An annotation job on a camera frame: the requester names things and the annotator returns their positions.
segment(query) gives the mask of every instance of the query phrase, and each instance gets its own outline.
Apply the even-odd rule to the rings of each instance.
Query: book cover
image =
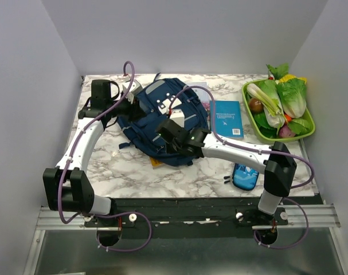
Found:
[[[186,85],[188,85],[188,86],[201,86],[201,87],[208,89],[207,82],[187,82]],[[208,127],[209,127],[210,126],[210,123],[209,123],[209,121],[210,121],[210,102],[211,102],[209,94],[207,94],[207,92],[205,92],[204,90],[199,89],[199,88],[194,88],[193,91],[197,94],[203,107],[207,111],[207,123],[208,123]]]
[[[243,139],[243,122],[241,121],[240,103],[238,101],[216,100],[216,131],[219,135],[231,139]]]

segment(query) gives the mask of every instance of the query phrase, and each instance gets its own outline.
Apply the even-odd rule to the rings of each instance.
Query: yellow item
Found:
[[[156,160],[152,157],[150,157],[150,161],[151,161],[151,164],[152,164],[152,168],[157,168],[161,165],[163,165],[164,163],[163,162],[160,162],[159,160]]]
[[[282,77],[280,80],[279,80],[279,82],[287,82],[288,80],[290,80],[290,79],[293,79],[293,78],[295,78],[296,76],[294,76],[293,74],[287,74],[287,75],[285,75],[284,77]],[[301,79],[301,80],[303,80],[303,81],[305,81],[305,84],[306,84],[306,77],[298,77],[298,79]]]

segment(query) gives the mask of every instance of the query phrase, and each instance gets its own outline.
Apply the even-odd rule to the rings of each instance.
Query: metal floor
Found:
[[[280,229],[277,245],[296,241],[302,229]],[[121,240],[133,248],[144,240]],[[259,247],[253,239],[152,239],[135,253],[97,249],[93,231],[47,231],[36,275],[252,275],[343,274],[329,229],[311,229],[304,242],[288,250]]]

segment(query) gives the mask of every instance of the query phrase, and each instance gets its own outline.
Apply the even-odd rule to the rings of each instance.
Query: potato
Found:
[[[260,113],[263,111],[263,104],[258,99],[250,99],[248,105],[252,113]]]

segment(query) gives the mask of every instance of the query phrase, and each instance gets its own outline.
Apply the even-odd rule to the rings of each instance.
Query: white wall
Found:
[[[329,0],[291,66],[308,78],[316,132],[306,140],[318,187],[348,244],[348,0]]]
[[[40,0],[0,0],[0,275],[23,272],[80,83]]]
[[[291,62],[327,0],[42,0],[84,74],[265,73]]]

